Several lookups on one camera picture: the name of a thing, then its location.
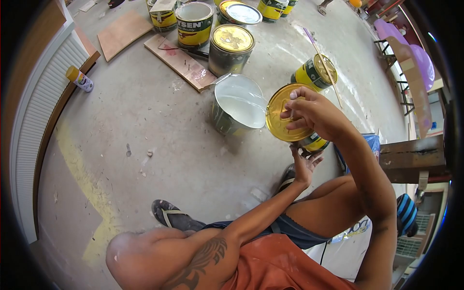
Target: paint can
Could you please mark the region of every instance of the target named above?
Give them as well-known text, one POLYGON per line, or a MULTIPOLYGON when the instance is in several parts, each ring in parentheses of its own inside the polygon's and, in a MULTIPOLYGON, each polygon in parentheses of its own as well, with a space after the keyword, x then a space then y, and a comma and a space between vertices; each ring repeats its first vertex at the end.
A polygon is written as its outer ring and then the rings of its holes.
POLYGON ((264 22, 276 23, 287 8, 288 3, 289 0, 261 0, 258 4, 258 10, 263 15, 264 22))
POLYGON ((263 16, 256 8, 235 0, 226 0, 219 6, 215 26, 236 24, 246 27, 258 24, 262 20, 263 16))
POLYGON ((175 10, 180 48, 195 50, 208 44, 214 9, 203 2, 190 2, 175 10))
POLYGON ((284 10, 284 12, 282 12, 282 15, 280 15, 280 17, 283 17, 283 18, 287 17, 290 14, 293 7, 295 7, 297 2, 298 0, 290 0, 287 8, 284 10))
MULTIPOLYGON (((322 55, 327 68, 332 75, 334 83, 337 83, 338 74, 333 63, 328 57, 322 55)), ((330 82, 329 75, 324 69, 322 60, 319 57, 319 54, 315 54, 312 59, 309 59, 302 66, 300 66, 294 74, 291 75, 290 81, 292 83, 303 83, 308 84, 317 92, 320 92, 332 85, 330 82)))
POLYGON ((153 29, 157 32, 170 32, 176 29, 177 19, 174 15, 174 11, 177 8, 177 2, 174 3, 174 7, 172 10, 150 12, 151 8, 156 3, 156 1, 157 0, 147 1, 148 13, 150 13, 151 21, 155 26, 153 29))
POLYGON ((214 87, 214 128, 223 135, 239 136, 266 124, 266 105, 259 86, 249 77, 232 74, 214 87))
POLYGON ((242 73, 254 46, 255 39, 248 29, 235 24, 219 25, 211 34, 208 70, 217 77, 242 73))
POLYGON ((66 71, 66 77, 72 81, 76 86, 83 89, 84 91, 90 93, 94 84, 91 79, 89 79, 84 73, 78 70, 75 66, 70 66, 66 71))
POLYGON ((305 148, 312 154, 315 154, 324 150, 329 145, 329 141, 322 139, 313 129, 310 128, 287 130, 285 126, 292 120, 290 118, 280 118, 280 113, 285 111, 284 105, 290 100, 290 93, 299 87, 306 87, 315 91, 315 89, 309 85, 299 83, 288 84, 280 88, 272 96, 267 105, 266 125, 269 128, 269 131, 277 139, 295 144, 299 148, 305 148))

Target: hand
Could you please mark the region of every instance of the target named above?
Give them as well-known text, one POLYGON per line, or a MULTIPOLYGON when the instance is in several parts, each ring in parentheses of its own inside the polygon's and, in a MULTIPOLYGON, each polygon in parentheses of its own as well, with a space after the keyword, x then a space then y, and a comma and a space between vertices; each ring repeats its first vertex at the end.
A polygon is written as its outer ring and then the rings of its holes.
POLYGON ((311 155, 308 159, 306 159, 298 153, 297 147, 290 145, 290 150, 293 155, 293 159, 295 160, 296 174, 293 182, 298 182, 308 188, 313 179, 314 169, 322 160, 324 160, 324 157, 321 156, 323 151, 311 155))
POLYGON ((346 133, 357 132, 346 116, 323 95, 299 87, 290 93, 290 97, 292 100, 285 104, 287 111, 280 114, 282 119, 286 119, 294 110, 294 121, 287 124, 288 130, 309 127, 323 139, 333 142, 346 133))

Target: yellow floor marking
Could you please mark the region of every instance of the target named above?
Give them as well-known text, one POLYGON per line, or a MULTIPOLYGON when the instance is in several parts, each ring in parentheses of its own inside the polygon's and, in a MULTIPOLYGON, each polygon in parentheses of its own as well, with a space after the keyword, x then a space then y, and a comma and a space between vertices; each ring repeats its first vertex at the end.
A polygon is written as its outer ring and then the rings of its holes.
POLYGON ((92 204, 103 218, 93 233, 95 240, 90 238, 82 256, 82 260, 90 267, 98 266, 105 261, 108 241, 121 231, 116 227, 116 225, 121 225, 120 218, 114 208, 115 205, 111 205, 108 195, 98 185, 95 176, 85 168, 80 150, 70 137, 70 129, 66 121, 58 122, 57 127, 56 139, 69 171, 87 197, 88 203, 92 204))

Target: wooden stir stick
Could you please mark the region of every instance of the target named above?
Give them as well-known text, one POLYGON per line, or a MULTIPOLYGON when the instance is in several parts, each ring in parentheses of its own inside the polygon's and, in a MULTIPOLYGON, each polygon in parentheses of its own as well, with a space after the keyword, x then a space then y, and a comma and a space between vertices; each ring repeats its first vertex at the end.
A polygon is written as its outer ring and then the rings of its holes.
POLYGON ((334 79, 332 78, 332 75, 330 74, 329 68, 327 67, 327 65, 325 64, 324 59, 322 58, 322 54, 321 54, 321 52, 319 51, 319 48, 317 48, 316 43, 314 42, 314 39, 313 39, 313 37, 311 36, 311 34, 308 32, 308 30, 307 30, 306 28, 304 28, 304 27, 303 27, 303 29, 304 29, 304 32, 306 32, 306 35, 307 35, 307 36, 309 37, 309 39, 311 40, 311 43, 313 44, 314 48, 316 49, 317 54, 318 54, 319 57, 321 58, 322 65, 324 66, 325 71, 326 71, 327 74, 329 75, 330 82, 332 83, 332 86, 334 87, 335 94, 337 95, 337 99, 338 99, 338 103, 339 103, 339 105, 340 105, 340 109, 343 109, 343 106, 342 106, 342 99, 340 99, 340 95, 338 94, 338 90, 337 90, 337 87, 335 86, 334 79))

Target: blue shorts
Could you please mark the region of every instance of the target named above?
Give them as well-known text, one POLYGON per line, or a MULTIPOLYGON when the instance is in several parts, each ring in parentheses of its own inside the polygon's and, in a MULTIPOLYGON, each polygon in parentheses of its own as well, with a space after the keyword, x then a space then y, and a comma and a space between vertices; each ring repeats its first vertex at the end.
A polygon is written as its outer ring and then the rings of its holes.
MULTIPOLYGON (((203 229, 217 228, 225 229, 233 220, 217 221, 215 223, 206 225, 203 229)), ((297 224, 288 215, 282 213, 268 228, 262 231, 254 239, 260 238, 265 235, 272 233, 282 233, 287 235, 291 241, 296 244, 300 249, 309 249, 315 245, 325 243, 331 238, 325 238, 311 231, 308 231, 304 227, 297 224)))

